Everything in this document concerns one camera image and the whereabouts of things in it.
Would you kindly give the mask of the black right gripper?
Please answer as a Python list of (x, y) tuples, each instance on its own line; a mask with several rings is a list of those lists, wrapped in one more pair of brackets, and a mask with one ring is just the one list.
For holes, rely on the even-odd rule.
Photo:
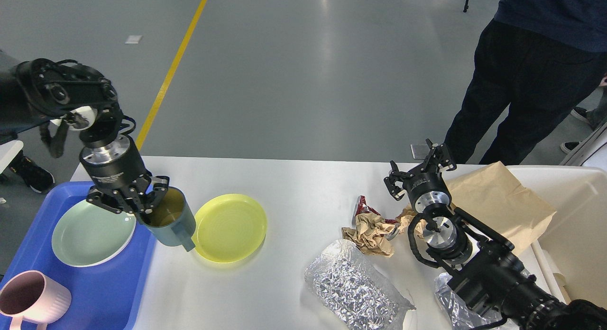
[(407, 193), (410, 205), (418, 213), (424, 212), (431, 205), (448, 207), (451, 204), (451, 194), (442, 178), (442, 172), (457, 169), (446, 144), (433, 143), (429, 138), (425, 142), (429, 152), (424, 159), (424, 168), (418, 165), (409, 172), (402, 172), (395, 161), (390, 161), (390, 171), (383, 180), (389, 194), (396, 201), (400, 201)]

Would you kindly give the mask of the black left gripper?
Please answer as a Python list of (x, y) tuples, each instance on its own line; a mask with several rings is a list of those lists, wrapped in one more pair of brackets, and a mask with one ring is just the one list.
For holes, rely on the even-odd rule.
[(167, 194), (169, 176), (150, 176), (134, 140), (117, 134), (113, 141), (81, 134), (80, 162), (96, 188), (85, 200), (106, 211), (152, 213)]

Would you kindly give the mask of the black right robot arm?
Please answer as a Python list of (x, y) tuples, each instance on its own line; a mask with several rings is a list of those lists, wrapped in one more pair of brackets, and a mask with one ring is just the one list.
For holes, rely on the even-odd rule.
[(493, 329), (513, 321), (521, 330), (604, 330), (606, 310), (587, 300), (560, 302), (538, 287), (534, 275), (523, 274), (524, 265), (514, 255), (514, 245), (459, 207), (442, 172), (453, 171), (448, 147), (427, 139), (425, 159), (403, 172), (390, 162), (384, 178), (397, 201), (407, 196), (414, 217), (407, 227), (410, 250), (423, 265), (443, 268), (448, 286), (468, 310), (484, 315), (489, 310), (501, 319), (481, 326)]

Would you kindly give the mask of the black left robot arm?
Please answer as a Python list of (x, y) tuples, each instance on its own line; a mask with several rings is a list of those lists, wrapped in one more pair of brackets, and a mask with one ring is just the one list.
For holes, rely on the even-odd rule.
[(93, 183), (87, 202), (147, 220), (165, 197), (169, 177), (145, 168), (112, 82), (72, 59), (39, 58), (1, 72), (2, 144), (59, 118), (80, 133), (79, 160)]

